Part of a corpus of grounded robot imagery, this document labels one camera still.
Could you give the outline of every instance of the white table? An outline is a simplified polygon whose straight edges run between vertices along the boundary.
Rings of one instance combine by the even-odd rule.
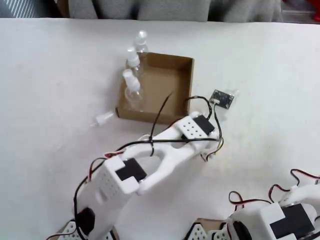
[[[291,168],[319,174],[319,25],[0,19],[1,239],[54,233],[72,217],[91,160],[150,131],[116,117],[93,126],[114,108],[140,29],[152,52],[195,59],[193,95],[237,93],[217,111],[221,152],[133,197],[116,225],[122,240],[182,239],[197,217],[228,217],[231,190],[267,198],[272,184],[295,184]]]

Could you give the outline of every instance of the robotic arm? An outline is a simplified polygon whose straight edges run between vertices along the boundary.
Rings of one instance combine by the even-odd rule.
[[[281,201],[264,208],[242,208],[207,240],[320,240],[320,184],[292,187]]]
[[[197,112],[186,116],[153,137],[154,155],[161,159],[158,169],[147,175],[136,158],[152,152],[150,144],[128,147],[122,155],[105,161],[92,181],[77,197],[77,226],[88,240],[109,236],[121,210],[133,194],[143,195],[168,177],[174,169],[194,156],[217,148],[219,134],[211,123]],[[163,139],[186,141],[180,148]],[[235,211],[221,230],[201,232],[203,240],[320,240],[320,184],[292,187],[281,201],[266,207]],[[198,239],[192,236],[186,239]]]
[[[183,162],[206,149],[217,147],[219,141],[211,123],[197,112],[186,116],[164,130],[153,140],[187,140],[180,148],[171,142],[155,142],[154,155],[161,159],[156,172],[147,175],[136,158],[147,157],[152,148],[150,144],[138,144],[125,150],[122,155],[108,159],[98,170],[92,181],[84,185],[77,198],[77,225],[89,240],[99,240],[115,225],[121,210],[134,193],[143,195],[153,186],[168,177]]]

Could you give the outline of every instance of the gray couch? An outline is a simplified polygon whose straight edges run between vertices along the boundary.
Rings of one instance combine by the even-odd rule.
[[[281,0],[69,0],[80,19],[282,22]]]

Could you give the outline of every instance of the clear plastic bottle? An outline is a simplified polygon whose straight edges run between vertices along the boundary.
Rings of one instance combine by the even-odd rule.
[[[141,30],[139,31],[139,34],[136,36],[134,40],[134,46],[137,53],[139,53],[140,58],[145,58],[146,55],[149,52],[148,46],[147,46],[147,37],[148,34],[146,31]]]
[[[128,102],[128,108],[137,112],[143,112],[145,106],[144,91],[140,82],[130,69],[123,71],[123,77],[126,83],[124,92]]]
[[[136,49],[134,46],[130,46],[127,49],[127,60],[126,60],[126,69],[130,69],[133,72],[133,75],[137,78],[139,78],[142,75],[143,72],[143,66],[140,64],[139,56],[136,52]]]

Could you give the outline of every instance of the open cardboard box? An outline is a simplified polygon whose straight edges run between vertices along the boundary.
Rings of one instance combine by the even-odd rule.
[[[144,91],[144,111],[128,108],[125,97],[126,82],[123,79],[115,112],[119,118],[154,122],[166,97],[172,93],[163,108],[158,123],[171,124],[188,115],[191,94],[194,59],[190,57],[148,53],[139,81]]]

